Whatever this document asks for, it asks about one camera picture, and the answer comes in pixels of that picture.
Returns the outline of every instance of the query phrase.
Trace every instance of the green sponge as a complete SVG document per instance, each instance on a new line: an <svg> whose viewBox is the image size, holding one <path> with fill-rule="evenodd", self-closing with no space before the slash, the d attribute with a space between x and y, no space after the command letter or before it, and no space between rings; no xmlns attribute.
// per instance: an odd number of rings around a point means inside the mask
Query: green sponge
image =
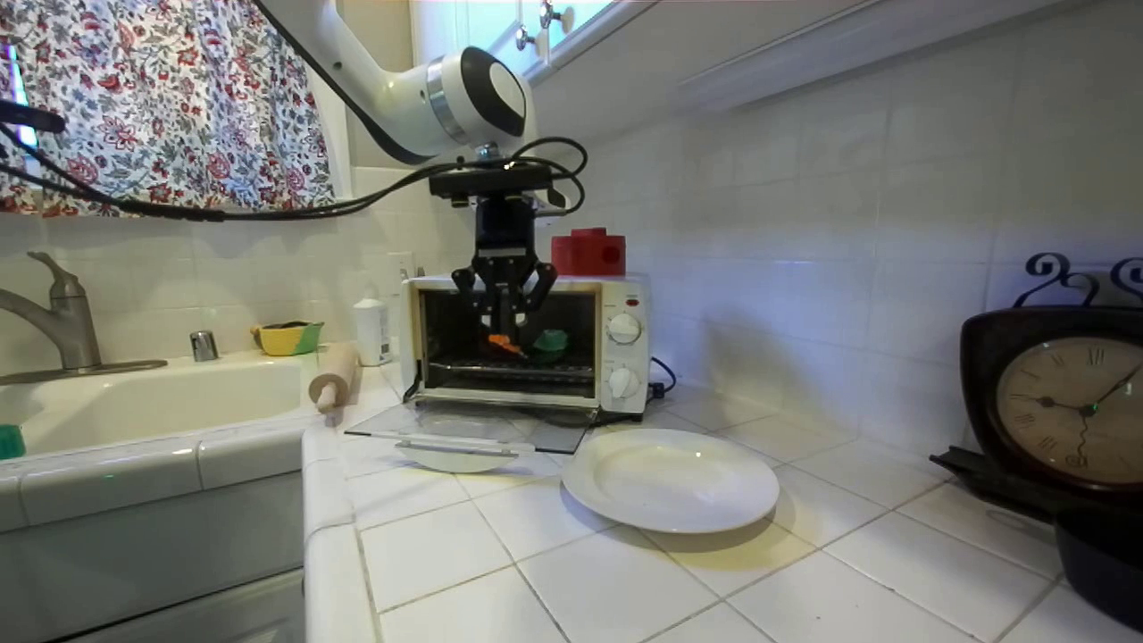
<svg viewBox="0 0 1143 643"><path fill-rule="evenodd" d="M0 462L3 459L22 459L25 453L25 436L17 426L0 426Z"/></svg>

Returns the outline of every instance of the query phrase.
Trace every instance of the white ceramic plate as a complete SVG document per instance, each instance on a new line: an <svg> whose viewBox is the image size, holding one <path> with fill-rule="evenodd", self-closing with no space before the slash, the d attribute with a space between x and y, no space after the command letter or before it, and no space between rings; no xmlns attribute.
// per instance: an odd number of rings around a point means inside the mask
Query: white ceramic plate
<svg viewBox="0 0 1143 643"><path fill-rule="evenodd" d="M744 530L779 505L779 478L759 453L680 429L590 433L566 490L581 509L649 531Z"/></svg>

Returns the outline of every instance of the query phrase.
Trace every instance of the black cable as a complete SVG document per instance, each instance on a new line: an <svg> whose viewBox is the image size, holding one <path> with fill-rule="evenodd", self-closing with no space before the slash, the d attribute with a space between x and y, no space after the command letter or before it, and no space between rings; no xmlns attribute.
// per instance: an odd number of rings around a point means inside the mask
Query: black cable
<svg viewBox="0 0 1143 643"><path fill-rule="evenodd" d="M442 174L442 171L458 171L466 168L466 160L453 160L453 165L424 165L405 180L396 180L393 187L385 189L375 189L368 198L359 198L359 200L336 200L336 203L318 203L318 206L278 206L278 210L219 210L219 206L179 206L179 203L152 203L152 200L117 200L117 198L109 198L100 189L94 189L88 181L69 174L65 168L59 168L48 155L38 155L35 147L22 142L11 128L3 128L3 137L28 158L35 158L48 171L62 174L65 181L73 187L62 187L62 181L48 181L48 180L35 180L28 171L17 171L17 168L6 168L0 165L0 171L6 174L17 174L25 181L35 181L44 189L55 189L55 192L65 192L73 200L88 200L88 203L100 203L100 206L116 206L123 216L136 216L136 217L177 217L177 223L318 223L318 217L347 217L347 216L359 216L378 200L385 200L390 192L405 189L405 187L416 187L423 180L434 180L434 174ZM527 158L529 149L536 147L572 147L579 155L579 165L575 168L566 168L556 160L547 160L547 158ZM579 171L585 168L590 155L581 142L568 140L568 137L541 137L527 147L517 147L512 158L504 160L474 160L474 165L502 165L502 168L512 168L512 165L533 165L533 168L547 168L556 181L572 181L575 187L575 200L572 206L562 206L562 210L541 210L541 217L556 217L556 216L572 216L581 206L585 200L585 189L579 181Z"/></svg>

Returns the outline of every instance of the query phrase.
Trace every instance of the white tile wall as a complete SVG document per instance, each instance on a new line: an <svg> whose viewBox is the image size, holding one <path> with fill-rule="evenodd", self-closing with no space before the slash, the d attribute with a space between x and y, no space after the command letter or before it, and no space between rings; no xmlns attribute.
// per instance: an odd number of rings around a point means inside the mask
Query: white tile wall
<svg viewBox="0 0 1143 643"><path fill-rule="evenodd" d="M593 142L683 379L933 453L968 429L958 329L1023 262L1143 253L1143 4L1072 4L717 119Z"/></svg>
<svg viewBox="0 0 1143 643"><path fill-rule="evenodd" d="M1143 4L1099 0L912 55L717 119L590 142L572 224L629 237L655 353L686 383L928 453L964 436L958 325L1009 309L1023 262L1087 264L1143 241ZM405 171L359 171L383 187ZM221 349L249 325L324 317L347 337L396 264L468 258L471 217L423 187L333 224L0 223L0 286L48 293L22 253L59 252L94 291L109 356ZM0 365L55 349L0 315Z"/></svg>

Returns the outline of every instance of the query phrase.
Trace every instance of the white tile countertop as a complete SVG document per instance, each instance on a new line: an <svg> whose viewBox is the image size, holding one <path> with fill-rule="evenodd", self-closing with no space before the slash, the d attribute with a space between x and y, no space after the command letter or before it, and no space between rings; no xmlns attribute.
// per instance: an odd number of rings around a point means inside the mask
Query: white tile countertop
<svg viewBox="0 0 1143 643"><path fill-rule="evenodd" d="M396 406L368 373L343 429ZM677 389L646 426L769 459L779 509L721 536L637 531L575 509L568 459L424 471L393 441L304 436L311 643L1117 643L1060 579L1049 524L943 467L823 426Z"/></svg>

